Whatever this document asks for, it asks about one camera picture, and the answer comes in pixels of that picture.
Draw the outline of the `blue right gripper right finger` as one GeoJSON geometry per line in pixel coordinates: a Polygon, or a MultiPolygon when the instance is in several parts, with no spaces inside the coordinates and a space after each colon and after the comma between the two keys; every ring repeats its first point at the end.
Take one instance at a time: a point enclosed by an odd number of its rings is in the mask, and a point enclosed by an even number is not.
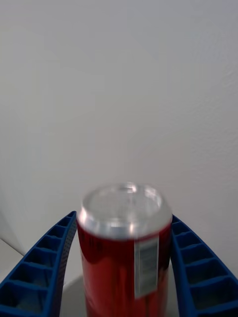
{"type": "Polygon", "coordinates": [[[237,278],[176,216],[172,220],[171,262],[179,316],[238,316],[237,278]]]}

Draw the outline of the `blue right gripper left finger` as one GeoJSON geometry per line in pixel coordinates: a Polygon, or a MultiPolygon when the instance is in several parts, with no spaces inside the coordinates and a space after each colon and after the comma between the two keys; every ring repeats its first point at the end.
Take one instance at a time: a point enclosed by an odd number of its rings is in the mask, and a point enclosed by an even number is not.
{"type": "Polygon", "coordinates": [[[64,275],[77,230],[72,211],[28,251],[0,284],[0,316],[58,317],[64,275]]]}

